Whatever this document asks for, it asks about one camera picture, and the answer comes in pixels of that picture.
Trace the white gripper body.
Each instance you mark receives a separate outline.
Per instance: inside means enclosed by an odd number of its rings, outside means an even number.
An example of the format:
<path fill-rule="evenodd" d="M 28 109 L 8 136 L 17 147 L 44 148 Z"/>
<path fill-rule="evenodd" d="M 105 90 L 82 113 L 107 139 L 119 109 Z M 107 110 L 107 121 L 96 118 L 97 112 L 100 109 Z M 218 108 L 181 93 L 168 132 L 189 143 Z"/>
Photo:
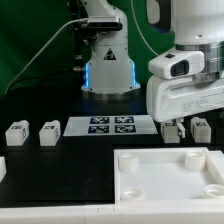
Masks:
<path fill-rule="evenodd" d="M 191 77 L 165 80 L 152 76 L 147 83 L 146 108 L 157 122 L 224 108 L 224 75 L 201 83 Z"/>

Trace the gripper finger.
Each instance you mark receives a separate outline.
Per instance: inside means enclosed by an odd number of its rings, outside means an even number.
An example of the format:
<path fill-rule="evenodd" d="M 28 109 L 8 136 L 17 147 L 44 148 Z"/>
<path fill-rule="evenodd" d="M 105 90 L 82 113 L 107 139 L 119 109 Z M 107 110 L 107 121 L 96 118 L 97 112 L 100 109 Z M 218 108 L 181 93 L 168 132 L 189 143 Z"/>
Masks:
<path fill-rule="evenodd" d="M 182 138 L 185 138 L 185 135 L 186 135 L 186 129 L 185 127 L 183 126 L 183 122 L 184 122 L 184 118 L 177 118 L 175 120 L 175 123 L 178 127 L 178 132 L 179 132 L 179 135 L 182 137 Z"/>

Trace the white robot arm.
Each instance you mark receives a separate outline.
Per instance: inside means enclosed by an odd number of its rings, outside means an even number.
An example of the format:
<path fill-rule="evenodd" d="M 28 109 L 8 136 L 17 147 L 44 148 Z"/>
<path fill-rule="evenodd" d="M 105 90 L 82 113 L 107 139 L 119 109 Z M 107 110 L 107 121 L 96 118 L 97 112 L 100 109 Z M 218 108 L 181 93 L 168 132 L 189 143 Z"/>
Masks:
<path fill-rule="evenodd" d="M 148 63 L 147 113 L 157 122 L 224 108 L 224 0 L 145 0 L 148 23 L 175 34 L 174 46 Z M 80 29 L 91 34 L 82 91 L 101 99 L 135 91 L 126 15 L 107 0 L 79 0 Z"/>

